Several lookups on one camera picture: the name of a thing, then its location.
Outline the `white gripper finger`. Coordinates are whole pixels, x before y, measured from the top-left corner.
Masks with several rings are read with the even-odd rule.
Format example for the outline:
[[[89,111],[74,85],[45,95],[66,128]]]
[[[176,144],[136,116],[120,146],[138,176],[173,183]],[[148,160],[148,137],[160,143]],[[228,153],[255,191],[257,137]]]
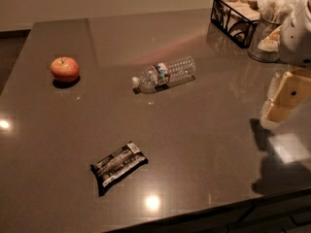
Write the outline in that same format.
[[[279,108],[270,100],[263,103],[260,125],[266,130],[274,130],[281,124]]]
[[[277,90],[279,88],[280,82],[282,79],[282,75],[280,71],[277,71],[273,78],[271,79],[271,83],[267,92],[267,98],[268,99],[273,99],[275,94],[277,93]]]

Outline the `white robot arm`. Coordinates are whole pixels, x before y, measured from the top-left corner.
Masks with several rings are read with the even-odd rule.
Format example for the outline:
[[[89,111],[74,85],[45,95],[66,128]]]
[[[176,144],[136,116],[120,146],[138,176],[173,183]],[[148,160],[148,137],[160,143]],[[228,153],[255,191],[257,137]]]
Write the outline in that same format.
[[[260,116],[266,130],[277,128],[311,95],[311,0],[300,0],[283,22],[278,51],[291,70],[276,72],[271,80]]]

